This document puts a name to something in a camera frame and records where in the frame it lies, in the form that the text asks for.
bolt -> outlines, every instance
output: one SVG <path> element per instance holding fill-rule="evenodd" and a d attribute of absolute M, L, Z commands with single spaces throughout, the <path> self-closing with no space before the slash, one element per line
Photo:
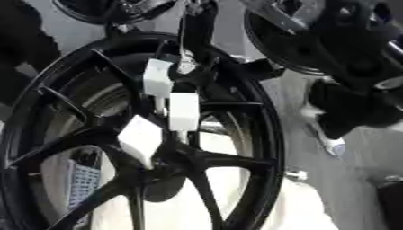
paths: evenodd
<path fill-rule="evenodd" d="M 305 171 L 284 172 L 284 175 L 296 181 L 306 181 L 308 179 L 308 172 Z"/>

white cube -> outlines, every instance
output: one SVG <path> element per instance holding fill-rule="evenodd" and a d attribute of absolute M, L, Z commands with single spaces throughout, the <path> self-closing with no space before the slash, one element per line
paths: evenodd
<path fill-rule="evenodd" d="M 144 93 L 160 98 L 169 98 L 173 83 L 168 76 L 172 62 L 151 58 L 143 75 Z"/>
<path fill-rule="evenodd" d="M 145 168 L 152 169 L 151 158 L 162 143 L 162 129 L 136 115 L 118 135 L 123 151 L 137 158 Z"/>
<path fill-rule="evenodd" d="M 196 131 L 199 127 L 200 104 L 197 93 L 171 93 L 169 98 L 169 129 Z"/>

sneaker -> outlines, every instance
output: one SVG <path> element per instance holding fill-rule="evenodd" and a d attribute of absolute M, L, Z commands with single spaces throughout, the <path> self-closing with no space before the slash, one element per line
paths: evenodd
<path fill-rule="evenodd" d="M 334 157 L 341 158 L 341 156 L 345 153 L 345 141 L 342 138 L 336 140 L 327 138 L 317 122 L 310 122 L 309 127 L 320 144 L 329 154 Z"/>

white cloth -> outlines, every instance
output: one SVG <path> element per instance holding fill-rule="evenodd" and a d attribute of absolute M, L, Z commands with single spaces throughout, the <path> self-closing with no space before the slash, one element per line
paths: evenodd
<path fill-rule="evenodd" d="M 284 179 L 280 196 L 262 230 L 337 230 L 318 192 L 308 184 Z"/>

floor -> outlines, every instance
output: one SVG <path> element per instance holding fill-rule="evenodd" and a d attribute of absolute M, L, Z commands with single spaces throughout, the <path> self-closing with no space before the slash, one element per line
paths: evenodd
<path fill-rule="evenodd" d="M 44 18 L 44 29 L 53 35 L 64 53 L 103 36 L 101 27 L 77 22 L 53 7 L 50 1 L 28 0 Z M 248 58 L 262 55 L 243 32 L 243 6 L 238 1 L 220 0 L 214 43 L 227 52 Z M 140 27 L 150 31 L 175 32 L 180 6 L 154 22 Z M 309 135 L 299 116 L 304 85 L 309 76 L 288 72 L 282 79 L 262 82 L 272 96 L 287 140 L 287 165 L 309 172 L 308 183 L 317 188 L 327 213 L 341 230 L 386 229 L 378 209 L 375 188 L 369 181 L 388 174 L 403 174 L 400 149 L 403 134 L 359 129 L 347 138 L 348 151 L 341 160 L 327 155 Z"/>

